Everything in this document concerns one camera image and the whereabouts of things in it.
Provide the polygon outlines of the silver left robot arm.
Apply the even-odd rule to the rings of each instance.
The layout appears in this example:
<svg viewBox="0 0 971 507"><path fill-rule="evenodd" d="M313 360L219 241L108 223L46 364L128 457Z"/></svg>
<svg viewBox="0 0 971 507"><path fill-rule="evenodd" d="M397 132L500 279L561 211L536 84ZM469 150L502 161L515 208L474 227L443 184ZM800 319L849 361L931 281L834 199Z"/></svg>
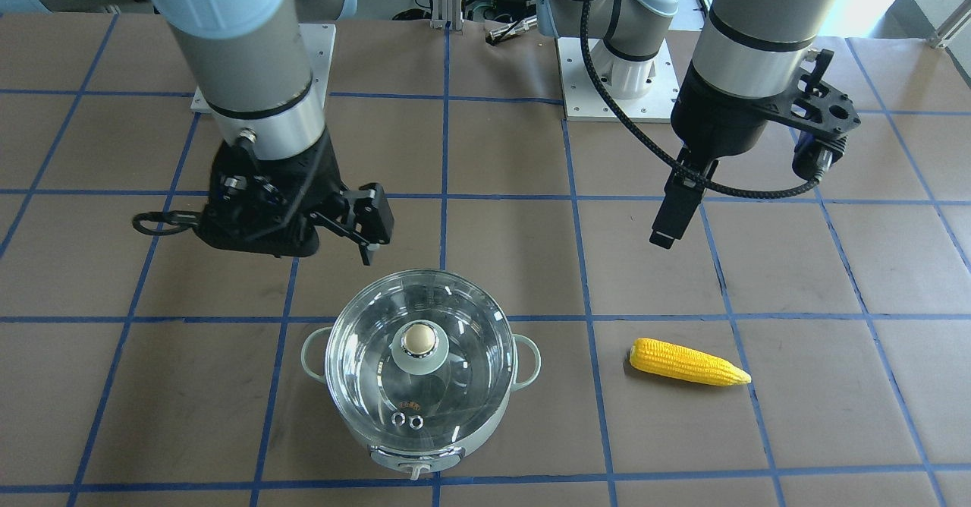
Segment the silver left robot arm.
<svg viewBox="0 0 971 507"><path fill-rule="evenodd" d="M812 44L835 0L713 0L671 112L682 143L671 156L639 129L622 100L649 92L649 71L680 0L538 0L539 30L576 37L578 67L604 107L670 168L651 242L672 247L704 193L777 200L815 188L859 127L853 100L823 80L833 58ZM756 191L714 181L721 158L751 150L767 123L798 130L801 185Z"/></svg>

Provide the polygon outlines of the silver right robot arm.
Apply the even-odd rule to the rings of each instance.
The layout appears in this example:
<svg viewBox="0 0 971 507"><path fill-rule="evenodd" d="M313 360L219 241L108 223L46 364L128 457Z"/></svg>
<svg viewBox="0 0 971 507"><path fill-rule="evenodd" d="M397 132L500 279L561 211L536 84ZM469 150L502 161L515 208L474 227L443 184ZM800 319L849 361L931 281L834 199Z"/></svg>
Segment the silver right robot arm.
<svg viewBox="0 0 971 507"><path fill-rule="evenodd" d="M328 68L303 30L355 12L357 0L139 0L166 19L222 143L201 212L139 213L136 231L194 231L218 250L306 257L318 227L355 243L362 262L391 241L384 188L342 181L325 120Z"/></svg>

